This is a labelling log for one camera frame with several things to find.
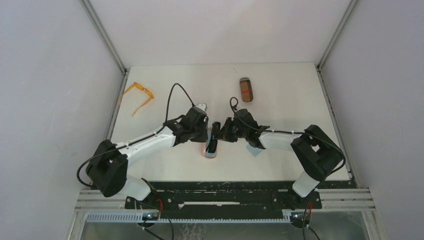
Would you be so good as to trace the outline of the pink glasses case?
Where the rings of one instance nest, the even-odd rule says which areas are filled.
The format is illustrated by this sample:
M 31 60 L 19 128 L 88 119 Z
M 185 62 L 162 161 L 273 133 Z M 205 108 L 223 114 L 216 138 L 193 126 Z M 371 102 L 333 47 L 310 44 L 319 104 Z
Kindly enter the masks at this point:
M 213 128 L 207 129 L 207 141 L 203 144 L 202 156 L 207 159 L 213 159 L 217 156 L 218 140 L 213 136 Z

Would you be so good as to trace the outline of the black sunglasses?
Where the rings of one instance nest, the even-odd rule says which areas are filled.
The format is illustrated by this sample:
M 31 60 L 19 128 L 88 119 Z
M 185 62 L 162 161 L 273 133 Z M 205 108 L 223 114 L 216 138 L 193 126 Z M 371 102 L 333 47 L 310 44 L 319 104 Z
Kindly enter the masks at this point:
M 218 135 L 221 129 L 221 123 L 215 121 L 212 123 L 212 127 L 208 129 L 208 140 L 205 145 L 204 156 L 208 159 L 215 158 L 217 155 L 217 147 L 218 147 L 218 139 L 216 136 Z

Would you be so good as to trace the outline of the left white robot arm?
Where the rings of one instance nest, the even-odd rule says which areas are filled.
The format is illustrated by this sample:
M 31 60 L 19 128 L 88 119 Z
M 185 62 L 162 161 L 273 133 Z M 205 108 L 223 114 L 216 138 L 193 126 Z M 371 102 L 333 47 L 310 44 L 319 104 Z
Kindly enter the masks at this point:
M 205 143 L 209 120 L 206 111 L 207 105 L 198 103 L 180 120 L 167 120 L 159 129 L 138 138 L 118 143 L 102 141 L 87 164 L 86 174 L 105 198 L 123 195 L 144 200 L 154 188 L 144 178 L 130 175 L 128 169 L 158 151 L 188 141 Z

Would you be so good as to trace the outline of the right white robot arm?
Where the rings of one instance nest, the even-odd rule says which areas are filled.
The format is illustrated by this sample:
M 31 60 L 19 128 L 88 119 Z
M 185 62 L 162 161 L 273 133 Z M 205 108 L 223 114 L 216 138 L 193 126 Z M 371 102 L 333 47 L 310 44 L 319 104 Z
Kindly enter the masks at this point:
M 343 151 L 317 125 L 304 131 L 271 130 L 259 125 L 245 108 L 235 110 L 223 126 L 214 122 L 211 140 L 235 143 L 244 139 L 255 150 L 281 149 L 293 152 L 303 172 L 289 188 L 291 195 L 306 198 L 328 176 L 346 164 Z

